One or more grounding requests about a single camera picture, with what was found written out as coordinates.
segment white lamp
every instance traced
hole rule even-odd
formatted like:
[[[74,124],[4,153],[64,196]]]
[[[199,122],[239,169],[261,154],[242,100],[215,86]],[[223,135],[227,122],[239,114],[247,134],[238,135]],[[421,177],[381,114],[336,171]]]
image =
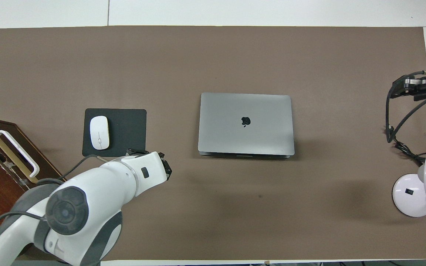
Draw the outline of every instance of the white lamp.
[[[426,159],[418,174],[400,177],[392,189],[392,199],[396,207],[412,217],[426,215]]]

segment white table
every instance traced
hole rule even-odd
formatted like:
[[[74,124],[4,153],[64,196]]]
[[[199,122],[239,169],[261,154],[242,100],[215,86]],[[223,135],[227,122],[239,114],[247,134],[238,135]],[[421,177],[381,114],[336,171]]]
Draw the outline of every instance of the white table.
[[[426,45],[426,0],[0,0],[0,28],[106,25],[424,27]],[[102,265],[263,262],[129,260]],[[271,261],[291,262],[306,261]]]

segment apple logo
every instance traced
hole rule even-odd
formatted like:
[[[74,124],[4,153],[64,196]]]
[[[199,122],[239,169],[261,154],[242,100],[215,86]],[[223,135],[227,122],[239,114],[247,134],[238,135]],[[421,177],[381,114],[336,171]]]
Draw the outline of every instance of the apple logo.
[[[242,123],[242,125],[244,125],[243,127],[246,127],[247,125],[251,123],[251,120],[248,117],[243,117],[241,118],[241,120],[243,121]]]

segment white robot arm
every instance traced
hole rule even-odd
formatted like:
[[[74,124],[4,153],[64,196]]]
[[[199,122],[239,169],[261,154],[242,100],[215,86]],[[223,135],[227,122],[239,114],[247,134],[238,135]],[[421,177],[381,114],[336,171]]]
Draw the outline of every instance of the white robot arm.
[[[121,207],[169,179],[162,157],[119,157],[68,182],[25,192],[11,211],[34,217],[10,216],[0,226],[0,266],[9,266],[30,243],[75,266],[98,264],[119,237]]]

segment lamp base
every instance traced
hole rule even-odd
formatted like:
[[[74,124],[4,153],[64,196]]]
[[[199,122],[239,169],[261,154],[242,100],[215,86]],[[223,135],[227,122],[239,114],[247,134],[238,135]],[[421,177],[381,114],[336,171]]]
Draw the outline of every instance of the lamp base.
[[[405,215],[411,217],[426,215],[425,187],[416,174],[403,175],[395,182],[392,199],[397,209]]]

